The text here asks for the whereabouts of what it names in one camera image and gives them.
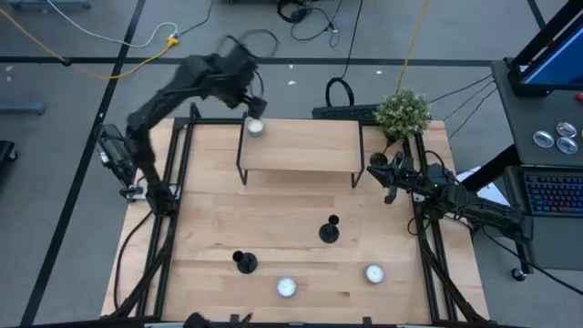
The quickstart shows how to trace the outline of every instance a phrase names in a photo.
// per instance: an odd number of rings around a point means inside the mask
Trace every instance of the keyboard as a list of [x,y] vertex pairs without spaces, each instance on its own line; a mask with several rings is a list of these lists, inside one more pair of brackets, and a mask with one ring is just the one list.
[[314,108],[312,118],[359,120],[363,123],[374,123],[374,111],[378,105],[336,106],[329,108]]
[[525,171],[530,214],[583,218],[583,170]]

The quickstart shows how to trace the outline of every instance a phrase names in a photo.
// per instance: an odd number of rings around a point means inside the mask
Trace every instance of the wooden tabletop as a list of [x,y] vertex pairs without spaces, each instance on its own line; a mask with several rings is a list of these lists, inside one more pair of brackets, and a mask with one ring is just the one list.
[[265,118],[260,138],[243,133],[243,169],[358,172],[356,121]]
[[[172,120],[166,119],[150,134],[160,172],[171,128]],[[356,189],[346,183],[345,173],[292,170],[257,171],[242,186],[235,167],[239,132],[239,125],[197,125],[194,129],[163,319],[183,321],[201,312],[224,322],[232,313],[242,317],[253,312],[254,322],[361,323],[370,316],[373,323],[430,323],[417,238],[406,228],[413,217],[410,195],[400,191],[392,205],[385,205],[386,190],[366,172]],[[384,136],[376,128],[364,127],[363,140],[366,159],[384,149]],[[443,122],[432,122],[424,144],[455,171]],[[400,145],[391,146],[386,152],[389,159],[398,150],[402,150]],[[429,155],[428,160],[436,161]],[[179,160],[175,163],[173,179]],[[128,206],[120,244],[148,211],[146,202]],[[331,214],[340,218],[340,238],[326,244],[318,229]],[[133,236],[124,254],[121,300],[143,273],[152,222]],[[452,280],[487,317],[467,229],[448,220],[442,220],[441,226]],[[259,260],[257,271],[238,272],[231,258],[236,250],[254,253]],[[371,263],[385,270],[385,279],[378,285],[364,278],[363,271]],[[113,311],[113,274],[103,314]],[[290,299],[277,294],[281,277],[298,283]],[[445,318],[441,284],[434,277]],[[157,288],[155,278],[148,313]]]

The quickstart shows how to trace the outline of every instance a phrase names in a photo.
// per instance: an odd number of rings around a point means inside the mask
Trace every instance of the computer monitor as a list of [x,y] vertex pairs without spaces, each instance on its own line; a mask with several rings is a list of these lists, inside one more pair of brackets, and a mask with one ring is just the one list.
[[510,63],[520,97],[583,90],[583,1],[570,0]]

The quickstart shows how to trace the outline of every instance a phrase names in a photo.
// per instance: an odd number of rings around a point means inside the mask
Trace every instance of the white puck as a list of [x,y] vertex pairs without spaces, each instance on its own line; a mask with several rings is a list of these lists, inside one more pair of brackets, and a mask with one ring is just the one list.
[[281,297],[292,297],[295,294],[296,283],[292,278],[281,278],[277,283],[277,293]]
[[247,132],[249,135],[258,138],[263,134],[263,129],[265,128],[265,124],[259,119],[250,119],[247,122]]
[[366,268],[366,278],[371,283],[380,283],[384,279],[384,270],[380,265],[371,264]]

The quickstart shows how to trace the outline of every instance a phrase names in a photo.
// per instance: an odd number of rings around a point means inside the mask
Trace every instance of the green plant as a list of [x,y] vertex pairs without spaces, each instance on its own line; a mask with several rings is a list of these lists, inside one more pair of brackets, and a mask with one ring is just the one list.
[[385,97],[374,116],[385,136],[409,138],[429,126],[429,102],[424,95],[403,89],[399,94]]

